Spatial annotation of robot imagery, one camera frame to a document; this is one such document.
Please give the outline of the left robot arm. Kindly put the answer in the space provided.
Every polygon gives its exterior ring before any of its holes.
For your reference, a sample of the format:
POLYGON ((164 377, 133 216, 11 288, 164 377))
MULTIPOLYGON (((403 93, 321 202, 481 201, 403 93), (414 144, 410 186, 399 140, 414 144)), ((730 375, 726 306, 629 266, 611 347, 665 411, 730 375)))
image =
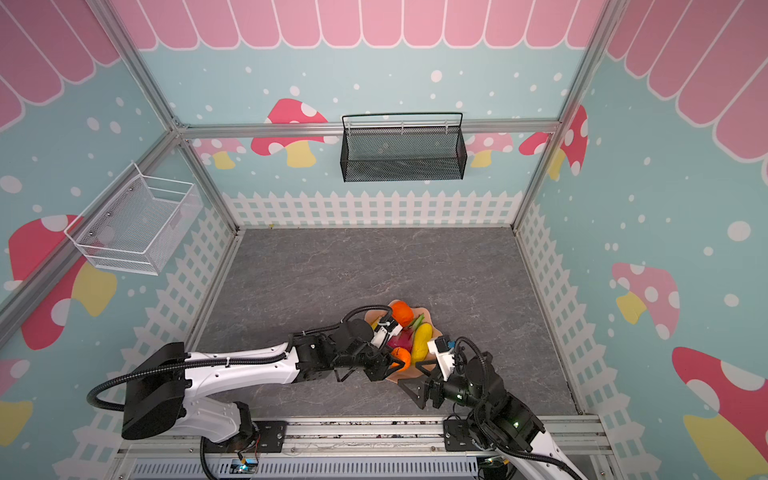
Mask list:
POLYGON ((290 385, 334 376, 345 381, 362 371, 383 381, 404 363, 389 340, 402 332, 391 307, 376 326, 364 314, 347 313, 338 323, 293 333, 274 347, 230 353, 188 352, 181 342, 164 345, 132 372, 93 387, 87 403, 123 418, 121 436, 144 440, 161 434, 197 436, 202 445, 247 449, 259 430, 247 404, 216 400, 218 393, 258 385, 290 385))

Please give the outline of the small orange tangerine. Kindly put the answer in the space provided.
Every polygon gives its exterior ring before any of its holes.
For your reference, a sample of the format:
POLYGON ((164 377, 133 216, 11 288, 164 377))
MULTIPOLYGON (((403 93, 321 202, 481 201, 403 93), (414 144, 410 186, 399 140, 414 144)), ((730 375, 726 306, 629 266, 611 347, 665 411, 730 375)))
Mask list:
POLYGON ((406 362, 406 366, 403 369, 399 370, 398 372, 407 370, 411 366, 411 353, 404 349, 401 349, 401 348, 392 349, 390 352, 390 356, 401 359, 406 362))

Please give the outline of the pink scalloped fruit bowl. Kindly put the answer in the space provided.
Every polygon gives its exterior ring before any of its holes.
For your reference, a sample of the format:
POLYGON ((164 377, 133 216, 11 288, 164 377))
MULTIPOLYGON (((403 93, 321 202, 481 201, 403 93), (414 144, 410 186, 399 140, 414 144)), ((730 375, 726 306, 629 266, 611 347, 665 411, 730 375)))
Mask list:
POLYGON ((389 307, 401 329, 388 338, 386 345, 405 365, 388 376, 387 380, 397 383, 399 380, 420 377, 423 373, 416 368, 416 364, 435 359, 435 355, 428 349, 428 342, 436 340, 442 332, 433 324, 430 312, 424 307, 411 307, 401 300, 391 301, 389 307))

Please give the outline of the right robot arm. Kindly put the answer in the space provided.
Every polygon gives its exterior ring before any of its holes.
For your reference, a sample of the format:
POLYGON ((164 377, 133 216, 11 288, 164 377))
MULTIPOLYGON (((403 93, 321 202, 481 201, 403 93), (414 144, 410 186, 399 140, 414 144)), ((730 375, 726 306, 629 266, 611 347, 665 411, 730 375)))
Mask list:
POLYGON ((445 449, 481 452, 478 474, 510 479, 583 479, 543 421, 509 393, 492 366, 492 355, 466 337, 455 341, 440 336, 428 342, 430 360, 416 362, 419 377, 402 379, 398 386, 421 409, 445 403, 467 412, 442 421, 445 449))

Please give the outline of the pink dragon fruit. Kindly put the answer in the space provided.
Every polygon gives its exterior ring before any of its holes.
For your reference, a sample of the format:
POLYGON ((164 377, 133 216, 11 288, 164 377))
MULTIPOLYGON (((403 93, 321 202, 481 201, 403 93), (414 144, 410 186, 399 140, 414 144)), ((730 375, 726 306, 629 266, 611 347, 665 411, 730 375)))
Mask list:
POLYGON ((398 335, 391 337, 387 345, 392 349, 401 348, 411 352, 414 344, 414 331, 412 329, 402 330, 398 335))

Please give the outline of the large orange fruit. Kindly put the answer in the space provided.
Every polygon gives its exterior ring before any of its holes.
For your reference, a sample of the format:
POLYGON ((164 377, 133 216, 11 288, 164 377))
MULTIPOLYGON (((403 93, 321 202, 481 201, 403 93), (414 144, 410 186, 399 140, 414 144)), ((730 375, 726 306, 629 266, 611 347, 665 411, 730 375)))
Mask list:
POLYGON ((395 301, 390 305, 392 317, 403 327, 409 327, 415 320, 413 309, 404 301, 395 301))

